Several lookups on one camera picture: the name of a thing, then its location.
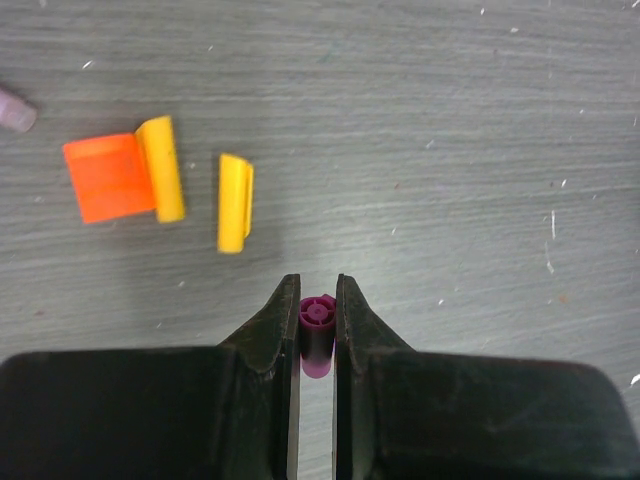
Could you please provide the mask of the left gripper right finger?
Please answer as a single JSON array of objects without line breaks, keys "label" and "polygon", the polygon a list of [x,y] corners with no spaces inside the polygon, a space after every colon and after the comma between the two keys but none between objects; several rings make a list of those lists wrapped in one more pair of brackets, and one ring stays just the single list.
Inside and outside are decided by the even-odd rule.
[{"label": "left gripper right finger", "polygon": [[421,352],[336,286],[338,479],[635,479],[623,399],[580,363]]}]

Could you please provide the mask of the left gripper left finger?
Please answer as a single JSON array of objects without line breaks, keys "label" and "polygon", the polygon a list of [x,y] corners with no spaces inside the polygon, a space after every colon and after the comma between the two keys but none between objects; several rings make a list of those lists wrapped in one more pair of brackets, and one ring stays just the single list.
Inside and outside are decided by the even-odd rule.
[{"label": "left gripper left finger", "polygon": [[296,274],[208,346],[41,351],[1,365],[5,479],[293,479]]}]

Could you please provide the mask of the purple marker cap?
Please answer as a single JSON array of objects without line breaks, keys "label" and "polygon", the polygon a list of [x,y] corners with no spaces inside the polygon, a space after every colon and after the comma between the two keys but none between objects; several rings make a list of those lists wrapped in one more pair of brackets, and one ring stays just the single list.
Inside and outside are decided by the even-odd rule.
[{"label": "purple marker cap", "polygon": [[301,300],[298,321],[300,329],[301,366],[312,379],[326,376],[331,369],[336,330],[336,300],[327,294]]}]

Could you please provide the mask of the yellow clip pen cap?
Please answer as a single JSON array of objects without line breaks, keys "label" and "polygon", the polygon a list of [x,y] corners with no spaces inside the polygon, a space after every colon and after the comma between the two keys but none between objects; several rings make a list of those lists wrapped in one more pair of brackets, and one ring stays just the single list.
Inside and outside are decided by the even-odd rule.
[{"label": "yellow clip pen cap", "polygon": [[218,251],[238,254],[251,232],[254,167],[244,158],[222,153],[219,158]]}]

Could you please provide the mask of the orange highlighter cap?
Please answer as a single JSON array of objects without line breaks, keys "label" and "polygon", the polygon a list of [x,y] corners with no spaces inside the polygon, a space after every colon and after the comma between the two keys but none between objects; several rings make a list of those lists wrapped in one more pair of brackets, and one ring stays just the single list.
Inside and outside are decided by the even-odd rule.
[{"label": "orange highlighter cap", "polygon": [[149,173],[132,133],[63,145],[82,220],[105,222],[155,209]]}]

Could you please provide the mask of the yellow marker cap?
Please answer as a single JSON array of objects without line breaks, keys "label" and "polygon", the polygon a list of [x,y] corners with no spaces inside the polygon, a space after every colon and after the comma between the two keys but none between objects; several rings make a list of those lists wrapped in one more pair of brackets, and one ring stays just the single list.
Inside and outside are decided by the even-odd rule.
[{"label": "yellow marker cap", "polygon": [[171,117],[165,115],[145,121],[135,136],[150,176],[157,221],[182,221],[186,209]]}]

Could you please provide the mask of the pink pen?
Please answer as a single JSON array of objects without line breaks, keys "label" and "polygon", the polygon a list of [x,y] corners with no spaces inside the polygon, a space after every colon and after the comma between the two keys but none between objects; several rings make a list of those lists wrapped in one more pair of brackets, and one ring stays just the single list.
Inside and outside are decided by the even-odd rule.
[{"label": "pink pen", "polygon": [[28,132],[37,120],[37,110],[8,90],[0,89],[0,124],[16,133]]}]

